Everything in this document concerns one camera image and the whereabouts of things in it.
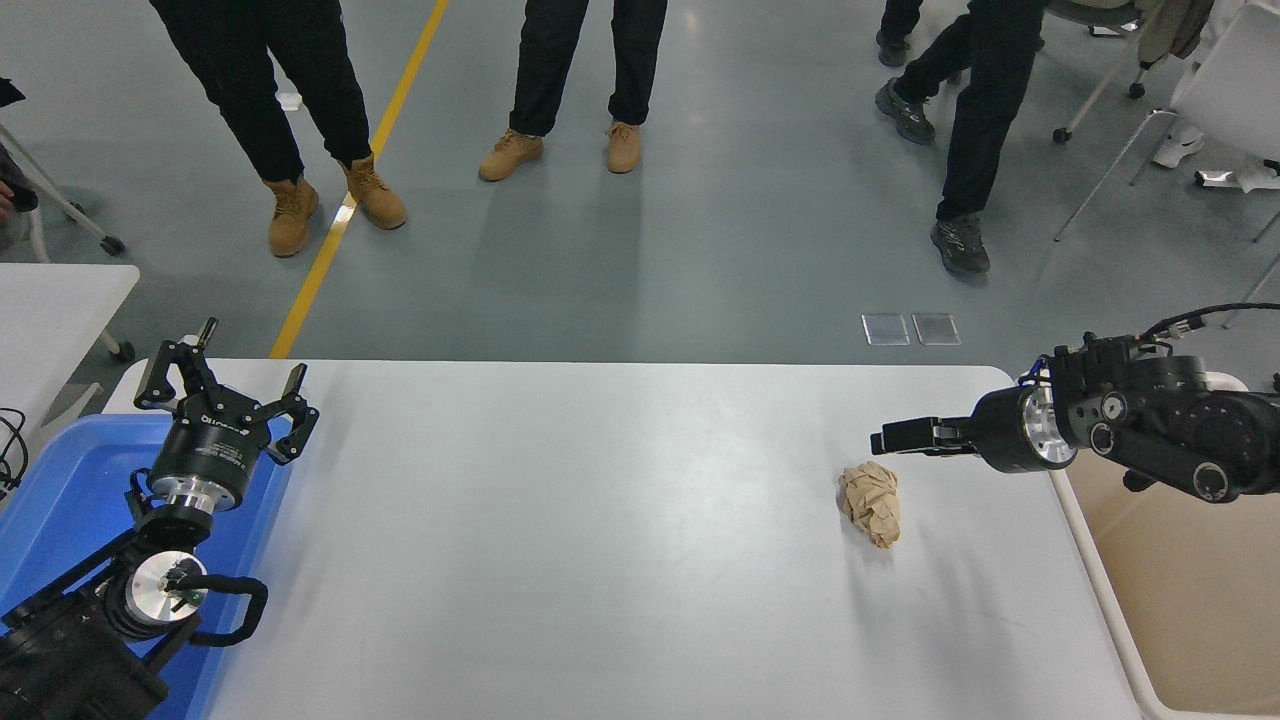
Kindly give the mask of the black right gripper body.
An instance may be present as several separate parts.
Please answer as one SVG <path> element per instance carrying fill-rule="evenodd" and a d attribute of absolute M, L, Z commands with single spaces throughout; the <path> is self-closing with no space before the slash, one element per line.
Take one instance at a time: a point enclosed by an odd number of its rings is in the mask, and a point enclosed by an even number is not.
<path fill-rule="evenodd" d="M 1028 386 L 987 393 L 970 415 L 972 446 L 997 471 L 1036 471 L 1036 452 L 1027 437 L 1024 418 L 1032 393 Z"/>

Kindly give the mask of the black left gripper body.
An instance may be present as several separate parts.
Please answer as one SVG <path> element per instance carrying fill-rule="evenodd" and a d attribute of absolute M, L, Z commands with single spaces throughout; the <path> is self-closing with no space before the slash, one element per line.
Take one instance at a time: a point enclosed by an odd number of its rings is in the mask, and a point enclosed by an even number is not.
<path fill-rule="evenodd" d="M 246 425 L 243 418 L 232 409 L 215 413 L 205 400 L 182 401 L 150 468 L 150 491 L 172 495 L 180 483 L 195 479 L 216 486 L 219 498 L 243 498 L 271 441 L 265 421 Z"/>

